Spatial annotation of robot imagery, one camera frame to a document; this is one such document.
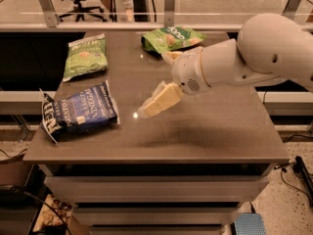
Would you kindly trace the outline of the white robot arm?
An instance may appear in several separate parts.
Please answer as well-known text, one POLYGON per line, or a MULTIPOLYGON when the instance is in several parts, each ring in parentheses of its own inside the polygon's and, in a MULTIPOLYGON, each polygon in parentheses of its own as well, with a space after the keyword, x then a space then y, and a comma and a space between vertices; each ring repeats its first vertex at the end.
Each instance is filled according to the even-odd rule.
POLYGON ((271 86, 291 80, 313 91, 313 35, 277 14, 248 19, 238 37, 185 52, 167 52, 172 81, 161 82, 138 109, 150 118, 175 106, 185 94, 218 86, 271 86))

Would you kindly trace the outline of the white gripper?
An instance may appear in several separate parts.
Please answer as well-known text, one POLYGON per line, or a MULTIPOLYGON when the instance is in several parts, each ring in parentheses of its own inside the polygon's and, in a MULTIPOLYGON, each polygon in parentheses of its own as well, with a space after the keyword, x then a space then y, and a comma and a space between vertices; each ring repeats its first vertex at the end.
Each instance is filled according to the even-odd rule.
POLYGON ((210 86, 205 82, 201 70, 201 52, 197 47, 185 52, 167 51, 162 58, 172 67, 174 82, 166 84, 162 81, 143 105, 138 109, 140 118, 150 118, 175 106, 181 101, 183 92, 189 95, 205 93, 210 86))

